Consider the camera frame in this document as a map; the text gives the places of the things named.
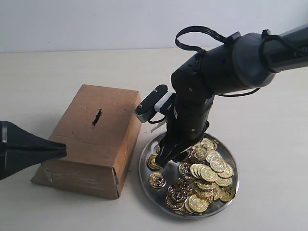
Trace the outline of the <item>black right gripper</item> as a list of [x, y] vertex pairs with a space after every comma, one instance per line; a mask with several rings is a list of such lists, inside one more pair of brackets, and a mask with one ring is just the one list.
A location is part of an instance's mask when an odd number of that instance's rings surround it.
[[207, 129], [213, 100], [212, 96], [204, 102], [195, 103], [175, 96], [168, 115], [167, 132], [159, 143], [160, 151], [155, 158], [161, 168], [165, 168], [170, 160], [175, 163], [183, 161], [188, 155], [187, 149], [200, 141]]

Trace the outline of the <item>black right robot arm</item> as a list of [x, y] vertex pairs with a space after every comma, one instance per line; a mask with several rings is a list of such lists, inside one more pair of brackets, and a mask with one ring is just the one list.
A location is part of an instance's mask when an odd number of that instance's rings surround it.
[[308, 65], [307, 25], [280, 35], [265, 29], [228, 37], [205, 26], [189, 26], [179, 35], [191, 32], [207, 34], [221, 45], [207, 51], [175, 40], [179, 48], [194, 55], [171, 75], [175, 92], [171, 105], [161, 110], [167, 132], [156, 158], [160, 167], [184, 159], [183, 152], [203, 138], [215, 96], [252, 94], [272, 82], [277, 73]]

